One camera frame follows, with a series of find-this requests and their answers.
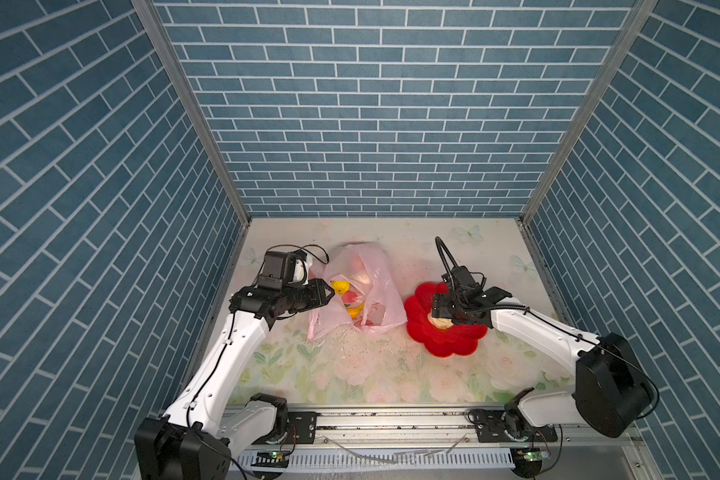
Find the beige fake fruit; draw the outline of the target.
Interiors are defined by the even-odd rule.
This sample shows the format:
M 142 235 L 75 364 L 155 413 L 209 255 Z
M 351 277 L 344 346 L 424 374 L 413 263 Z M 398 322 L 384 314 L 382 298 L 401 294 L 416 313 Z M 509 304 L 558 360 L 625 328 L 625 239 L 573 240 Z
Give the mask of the beige fake fruit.
M 434 317 L 432 313 L 427 315 L 427 319 L 431 325 L 441 331 L 446 331 L 453 327 L 453 323 L 450 319 Z

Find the pink plastic bag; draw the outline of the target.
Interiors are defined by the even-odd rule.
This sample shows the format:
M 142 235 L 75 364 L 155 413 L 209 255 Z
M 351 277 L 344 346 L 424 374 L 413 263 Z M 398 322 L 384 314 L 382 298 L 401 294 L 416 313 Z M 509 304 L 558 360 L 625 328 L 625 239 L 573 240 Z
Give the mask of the pink plastic bag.
M 310 276 L 328 282 L 348 281 L 351 289 L 309 313 L 307 338 L 317 341 L 338 327 L 353 327 L 362 333 L 381 334 L 406 323 L 401 295 L 393 281 L 391 263 L 374 243 L 346 244 L 330 255 L 330 261 L 311 267 Z M 351 319 L 346 309 L 364 305 Z

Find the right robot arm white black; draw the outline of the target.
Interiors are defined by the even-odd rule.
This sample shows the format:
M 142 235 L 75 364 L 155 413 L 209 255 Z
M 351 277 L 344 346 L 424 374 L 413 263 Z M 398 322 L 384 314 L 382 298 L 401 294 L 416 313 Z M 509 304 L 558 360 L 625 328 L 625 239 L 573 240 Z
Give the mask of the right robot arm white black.
M 506 290 L 485 288 L 464 266 L 448 268 L 443 279 L 446 290 L 433 301 L 436 316 L 515 337 L 573 376 L 566 387 L 529 387 L 505 404 L 502 422 L 514 440 L 555 424 L 587 425 L 617 438 L 658 406 L 659 389 L 624 337 L 598 336 L 543 315 Z

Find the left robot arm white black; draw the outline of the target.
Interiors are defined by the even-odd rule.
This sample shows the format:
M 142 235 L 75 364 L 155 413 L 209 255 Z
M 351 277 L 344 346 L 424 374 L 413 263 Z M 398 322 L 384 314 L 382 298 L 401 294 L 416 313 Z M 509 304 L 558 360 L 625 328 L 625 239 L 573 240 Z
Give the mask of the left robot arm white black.
M 144 479 L 224 479 L 246 471 L 238 456 L 258 440 L 282 441 L 291 428 L 286 399 L 256 394 L 243 410 L 224 417 L 228 400 L 253 353 L 276 322 L 328 305 L 335 292 L 314 278 L 314 245 L 268 249 L 254 281 L 230 298 L 222 331 L 192 379 L 158 418 L 134 435 Z

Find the yellow fake lemon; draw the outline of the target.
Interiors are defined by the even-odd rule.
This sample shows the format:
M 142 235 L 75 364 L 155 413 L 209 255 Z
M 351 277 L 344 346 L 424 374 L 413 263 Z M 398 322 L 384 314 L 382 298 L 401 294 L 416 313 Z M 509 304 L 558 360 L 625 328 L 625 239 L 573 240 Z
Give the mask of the yellow fake lemon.
M 348 281 L 343 280 L 332 281 L 331 286 L 334 292 L 339 296 L 348 293 L 351 289 L 351 284 Z

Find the yellow fake banana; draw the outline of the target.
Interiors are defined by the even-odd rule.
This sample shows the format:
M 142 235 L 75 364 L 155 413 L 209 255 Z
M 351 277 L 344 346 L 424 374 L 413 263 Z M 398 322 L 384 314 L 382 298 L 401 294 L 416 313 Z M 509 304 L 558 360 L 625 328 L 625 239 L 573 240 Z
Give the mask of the yellow fake banana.
M 346 309 L 346 311 L 351 319 L 356 319 L 363 312 L 363 310 L 364 310 L 363 304 Z

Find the red flower-shaped plate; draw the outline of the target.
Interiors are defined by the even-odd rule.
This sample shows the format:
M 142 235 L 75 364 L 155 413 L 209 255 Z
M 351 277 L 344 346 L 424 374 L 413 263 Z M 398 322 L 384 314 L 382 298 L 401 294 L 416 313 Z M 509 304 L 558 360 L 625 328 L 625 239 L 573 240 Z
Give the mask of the red flower-shaped plate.
M 434 296 L 446 293 L 444 283 L 423 283 L 404 303 L 406 330 L 412 340 L 423 344 L 438 358 L 452 355 L 470 356 L 477 351 L 479 341 L 488 333 L 486 326 L 454 325 L 432 313 Z

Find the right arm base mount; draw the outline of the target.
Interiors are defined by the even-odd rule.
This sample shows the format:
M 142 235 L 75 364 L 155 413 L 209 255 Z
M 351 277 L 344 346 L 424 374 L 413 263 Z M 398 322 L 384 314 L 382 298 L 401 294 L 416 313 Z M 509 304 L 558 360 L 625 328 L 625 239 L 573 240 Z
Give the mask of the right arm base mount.
M 480 443 L 552 444 L 559 440 L 554 426 L 533 427 L 517 414 L 505 410 L 470 409 L 466 420 L 474 427 Z

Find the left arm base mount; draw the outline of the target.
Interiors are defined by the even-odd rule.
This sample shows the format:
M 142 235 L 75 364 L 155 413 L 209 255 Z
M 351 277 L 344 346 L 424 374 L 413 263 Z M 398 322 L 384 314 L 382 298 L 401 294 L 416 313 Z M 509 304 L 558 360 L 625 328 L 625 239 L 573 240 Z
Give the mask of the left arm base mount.
M 315 441 L 318 414 L 315 411 L 295 411 L 283 420 L 279 414 L 271 419 L 269 412 L 257 414 L 253 420 L 255 433 L 261 433 L 253 445 L 301 445 Z

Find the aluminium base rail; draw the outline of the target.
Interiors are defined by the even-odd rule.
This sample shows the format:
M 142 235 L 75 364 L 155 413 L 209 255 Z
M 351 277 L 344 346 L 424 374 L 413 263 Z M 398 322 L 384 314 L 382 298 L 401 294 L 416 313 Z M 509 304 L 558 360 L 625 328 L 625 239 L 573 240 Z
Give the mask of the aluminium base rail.
M 314 443 L 251 445 L 238 461 L 254 479 L 479 470 L 541 479 L 578 467 L 591 473 L 598 461 L 629 478 L 647 475 L 644 441 L 634 427 L 608 438 L 586 425 L 549 425 L 559 436 L 552 444 L 480 443 L 466 420 L 470 409 L 502 410 L 491 404 L 294 405 L 290 412 L 318 414 Z

